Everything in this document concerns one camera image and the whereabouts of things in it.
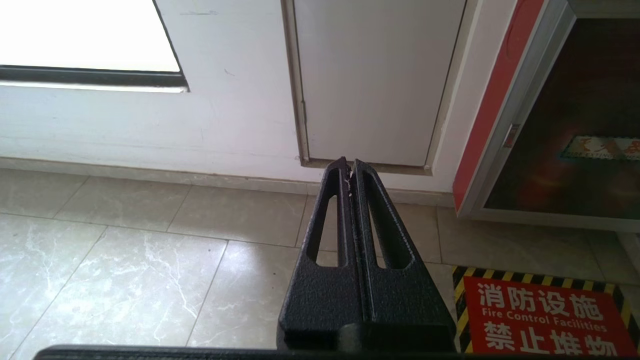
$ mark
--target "floor tile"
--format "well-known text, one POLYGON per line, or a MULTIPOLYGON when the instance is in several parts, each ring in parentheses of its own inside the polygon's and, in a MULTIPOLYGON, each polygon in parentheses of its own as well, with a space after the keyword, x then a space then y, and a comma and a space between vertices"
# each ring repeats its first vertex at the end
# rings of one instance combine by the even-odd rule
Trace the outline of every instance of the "floor tile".
POLYGON ((436 284, 442 300, 444 300, 449 314, 454 322, 457 322, 456 316, 456 302, 454 300, 454 288, 453 288, 453 266, 443 264, 424 263, 429 270, 429 275, 433 282, 436 284))
MULTIPOLYGON (((314 212, 316 206, 316 197, 307 197, 307 204, 305 205, 305 212, 302 215, 302 223, 298 231, 297 247, 302 246, 302 242, 305 240, 307 228, 309 227, 309 220, 311 214, 314 212)), ((326 209, 326 216, 324 218, 324 227, 322 231, 322 238, 320 239, 320 250, 323 251, 338 251, 338 200, 335 197, 329 199, 329 205, 326 209)))
POLYGON ((8 359, 104 231, 0 215, 0 359, 8 359))
POLYGON ((294 246, 305 196, 194 186, 169 232, 294 246))
POLYGON ((316 264, 328 268, 338 266, 338 253, 334 251, 319 251, 316 264))
MULTIPOLYGON (((302 218, 302 225, 298 232, 297 247, 302 246, 307 233, 307 227, 311 214, 316 204, 316 197, 310 196, 305 206, 305 213, 302 218)), ((438 222, 436 220, 436 208, 432 206, 421 206, 412 204, 394 204, 396 210, 407 231, 413 240, 418 253, 423 261, 433 263, 440 262, 440 244, 438 242, 438 222)), ((320 250, 336 251, 338 249, 337 235, 337 200, 335 197, 329 200, 326 218, 324 220, 324 229, 322 239, 320 241, 320 250)), ((378 237, 374 230, 374 241, 376 242, 376 253, 381 255, 380 246, 378 245, 378 237)))
POLYGON ((581 229, 462 220, 438 208, 442 262, 604 280, 581 229))
POLYGON ((608 282, 640 285, 640 276, 612 231, 585 230, 602 275, 608 282))
POLYGON ((15 360, 60 343, 184 346, 225 244, 108 228, 15 360))
POLYGON ((0 212, 52 218, 86 176, 0 169, 0 212))
POLYGON ((90 177, 56 218, 165 231, 188 185, 90 177))
POLYGON ((189 346, 275 348, 298 250, 230 241, 189 346))
POLYGON ((618 238, 620 246, 625 250, 636 273, 640 274, 640 233, 617 232, 616 237, 618 238))

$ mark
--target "white wall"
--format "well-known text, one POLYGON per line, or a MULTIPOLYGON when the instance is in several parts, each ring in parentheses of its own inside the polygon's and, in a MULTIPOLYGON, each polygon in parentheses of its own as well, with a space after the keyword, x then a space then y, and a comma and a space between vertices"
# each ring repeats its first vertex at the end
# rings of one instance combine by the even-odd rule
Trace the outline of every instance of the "white wall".
MULTIPOLYGON (((157 3, 190 93, 3 86, 0 156, 319 181, 298 160, 280 2, 157 3)), ((387 187, 451 191, 514 3, 477 8, 434 176, 382 174, 387 187)))

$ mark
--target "tile grout line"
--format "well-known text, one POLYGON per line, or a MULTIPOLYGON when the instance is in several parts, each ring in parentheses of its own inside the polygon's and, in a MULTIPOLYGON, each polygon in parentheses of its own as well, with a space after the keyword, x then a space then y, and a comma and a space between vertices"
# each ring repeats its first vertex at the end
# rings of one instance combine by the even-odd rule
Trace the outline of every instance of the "tile grout line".
POLYGON ((71 194, 71 196, 67 199, 67 201, 65 201, 65 203, 64 203, 64 204, 62 204, 62 206, 60 206, 60 209, 58 209, 58 210, 56 211, 56 213, 55 213, 55 214, 53 214, 53 217, 51 217, 51 219, 55 219, 55 218, 56 218, 56 216, 58 216, 58 214, 60 213, 60 211, 62 211, 62 209, 64 209, 64 208, 65 208, 65 206, 67 206, 67 204, 71 201, 71 199, 73 199, 73 198, 74 198, 74 196, 76 196, 76 194, 78 193, 78 191, 80 191, 80 189, 84 186, 84 184, 86 184, 86 182, 87 182, 87 181, 89 181, 89 178, 90 178, 90 177, 91 177, 91 176, 89 176, 89 175, 87 175, 87 176, 86 176, 86 179, 82 182, 82 185, 78 186, 78 188, 74 191, 74 193, 73 193, 73 194, 71 194))
POLYGON ((40 315, 40 317, 38 318, 38 320, 33 324, 33 326, 31 327, 31 329, 29 330, 29 332, 26 333, 26 335, 24 336, 24 338, 22 339, 22 341, 18 344, 18 346, 15 348, 15 350, 11 353, 11 356, 9 357, 9 359, 13 358, 13 356, 16 354, 16 352, 18 351, 18 349, 20 349, 20 347, 22 346, 22 344, 24 344, 24 342, 27 340, 27 338, 29 337, 29 335, 33 332, 33 329, 36 328, 36 326, 38 325, 38 323, 42 320, 42 318, 44 317, 44 314, 47 313, 47 311, 49 310, 49 308, 51 307, 51 305, 53 305, 53 303, 56 301, 56 299, 58 298, 58 296, 60 295, 60 293, 62 292, 62 290, 65 289, 65 287, 67 286, 67 284, 69 283, 69 281, 71 280, 71 278, 74 276, 74 274, 76 273, 76 271, 78 271, 78 269, 80 268, 80 265, 82 265, 82 263, 84 263, 84 261, 86 260, 86 257, 89 256, 89 253, 91 252, 91 250, 93 250, 93 248, 96 246, 96 244, 98 244, 98 242, 100 242, 100 240, 105 236, 105 234, 107 233, 107 229, 109 229, 108 225, 104 225, 104 230, 102 230, 102 233, 100 234, 100 236, 98 236, 98 238, 95 240, 95 242, 93 243, 93 245, 91 245, 91 247, 89 248, 89 250, 86 252, 86 254, 84 255, 84 257, 82 258, 82 260, 80 260, 80 262, 78 263, 78 265, 76 266, 76 268, 74 269, 74 271, 71 273, 71 275, 69 275, 69 278, 67 278, 67 281, 65 281, 64 285, 60 288, 60 291, 58 291, 58 293, 56 294, 56 296, 53 297, 53 299, 51 300, 51 302, 49 303, 49 305, 47 305, 47 308, 44 309, 44 311, 42 311, 42 314, 40 315))
MULTIPOLYGON (((76 220, 62 220, 62 219, 55 219, 55 218, 46 218, 46 217, 37 217, 37 216, 33 216, 33 215, 23 215, 23 214, 13 214, 13 213, 4 213, 4 212, 0 212, 0 214, 3 215, 11 215, 11 216, 16 216, 16 217, 25 217, 25 218, 39 218, 39 219, 44 219, 44 220, 53 220, 53 221, 62 221, 62 222, 72 222, 75 224, 87 224, 87 225, 102 225, 102 226, 107 226, 107 227, 117 227, 117 228, 121 228, 121 229, 133 229, 133 230, 139 230, 139 231, 150 231, 153 233, 163 233, 163 234, 175 234, 175 235, 185 235, 185 236, 196 236, 196 237, 200 237, 200 238, 208 238, 208 239, 217 239, 217 240, 223 240, 223 241, 238 241, 241 243, 249 243, 249 244, 258 244, 258 245, 267 245, 267 246, 276 246, 276 247, 283 247, 286 249, 298 249, 300 250, 299 247, 297 246, 288 246, 288 245, 279 245, 279 244, 270 244, 270 243, 259 243, 259 242, 254 242, 254 241, 244 241, 244 240, 237 240, 237 239, 225 239, 225 238, 215 238, 212 236, 206 236, 206 235, 197 235, 197 234, 185 234, 185 233, 175 233, 175 232, 169 232, 169 231, 158 231, 158 230, 150 230, 150 229, 140 229, 138 227, 127 227, 127 226, 120 226, 120 225, 109 225, 109 224, 98 224, 98 223, 92 223, 92 222, 82 222, 82 221, 76 221, 76 220)), ((337 252, 336 250, 320 250, 320 251, 325 251, 325 252, 337 252)), ((442 261, 439 263, 434 263, 432 261, 423 261, 425 263, 431 263, 431 264, 436 264, 436 265, 449 265, 449 266, 473 266, 473 267, 486 267, 484 265, 474 265, 474 264, 452 264, 452 263, 445 263, 442 261)), ((598 264, 598 269, 600 271, 600 274, 602 275, 602 278, 605 279, 602 270, 600 269, 600 265, 598 264)), ((505 270, 505 271, 514 271, 514 272, 526 272, 526 271, 518 271, 518 270, 505 270)), ((554 274, 547 274, 547 275, 551 275, 551 276, 558 276, 558 277, 571 277, 571 278, 576 278, 575 276, 569 276, 569 275, 554 275, 554 274)), ((598 279, 587 279, 587 280, 591 280, 591 281, 607 281, 605 280, 598 280, 598 279)), ((640 285, 638 284, 633 284, 633 283, 628 283, 628 282, 614 282, 615 284, 619 284, 619 285, 629 285, 629 286, 636 286, 636 287, 640 287, 640 285)))
POLYGON ((84 225, 101 225, 101 226, 110 226, 110 227, 117 227, 119 229, 132 229, 132 230, 139 230, 139 231, 150 231, 151 233, 161 233, 161 234, 173 234, 173 235, 184 235, 184 236, 194 236, 197 238, 205 238, 205 239, 216 239, 216 240, 223 240, 223 241, 238 241, 241 243, 248 243, 248 244, 259 244, 259 245, 268 245, 268 246, 277 246, 277 247, 284 247, 287 249, 300 249, 299 247, 293 245, 293 246, 288 246, 288 245, 279 245, 279 244, 271 244, 271 243, 259 243, 256 241, 244 241, 244 240, 237 240, 237 239, 226 239, 226 238, 216 238, 213 236, 208 236, 208 235, 197 235, 197 234, 188 234, 188 233, 176 233, 173 231, 162 231, 162 230, 151 230, 151 229, 142 229, 140 227, 130 227, 130 226, 121 226, 121 225, 111 225, 111 224, 101 224, 101 223, 97 223, 97 222, 84 222, 84 221, 77 221, 77 220, 62 220, 62 219, 57 219, 57 218, 45 218, 45 217, 37 217, 37 216, 33 216, 33 215, 23 215, 23 214, 13 214, 13 213, 3 213, 0 211, 0 215, 10 215, 13 217, 23 217, 23 218, 37 218, 37 219, 42 219, 42 220, 54 220, 54 221, 62 221, 62 222, 72 222, 74 224, 84 224, 84 225))
POLYGON ((297 247, 298 240, 300 239, 300 228, 302 228, 302 220, 305 218, 305 213, 307 212, 307 202, 309 200, 309 195, 305 196, 305 205, 302 207, 302 214, 300 215, 300 223, 298 224, 298 231, 296 231, 296 242, 293 243, 293 247, 297 247))
POLYGON ((596 250, 593 248, 593 245, 591 244, 591 239, 589 238, 589 235, 584 229, 582 230, 582 233, 584 235, 584 240, 587 242, 587 246, 589 247, 590 253, 593 256, 593 259, 596 261, 596 265, 598 265, 598 271, 600 272, 600 275, 602 275, 602 278, 604 279, 605 282, 609 282, 607 280, 607 277, 604 275, 604 271, 602 271, 600 260, 598 260, 598 254, 596 254, 596 250))
POLYGON ((193 189, 193 184, 189 185, 189 190, 187 190, 187 194, 185 194, 184 198, 182 199, 182 202, 180 203, 180 206, 178 206, 178 209, 175 211, 175 214, 173 214, 171 221, 169 221, 169 225, 166 226, 166 229, 164 230, 165 233, 169 231, 169 228, 173 224, 175 217, 178 216, 178 213, 180 212, 180 209, 182 209, 182 205, 184 205, 184 202, 187 200, 187 197, 189 196, 191 189, 193 189))
POLYGON ((438 218, 438 206, 436 208, 436 231, 438 232, 438 250, 440 251, 440 263, 442 264, 442 240, 440 239, 440 218, 438 218))
POLYGON ((193 322, 193 326, 191 327, 191 331, 189 331, 189 337, 187 337, 187 342, 184 344, 185 347, 189 346, 189 340, 191 340, 191 336, 193 335, 193 331, 196 328, 196 324, 198 323, 198 319, 200 318, 200 314, 202 313, 202 309, 204 308, 205 303, 207 302, 207 297, 209 296, 209 292, 213 287, 213 280, 215 280, 216 275, 218 274, 218 269, 220 269, 220 265, 222 264, 222 260, 225 258, 225 254, 227 253, 227 248, 229 246, 229 240, 225 242, 225 248, 222 250, 222 255, 220 256, 220 261, 218 262, 218 266, 216 266, 216 271, 213 272, 213 277, 211 277, 211 282, 209 283, 209 288, 207 288, 207 293, 202 298, 202 306, 198 310, 198 315, 196 316, 196 320, 193 322))

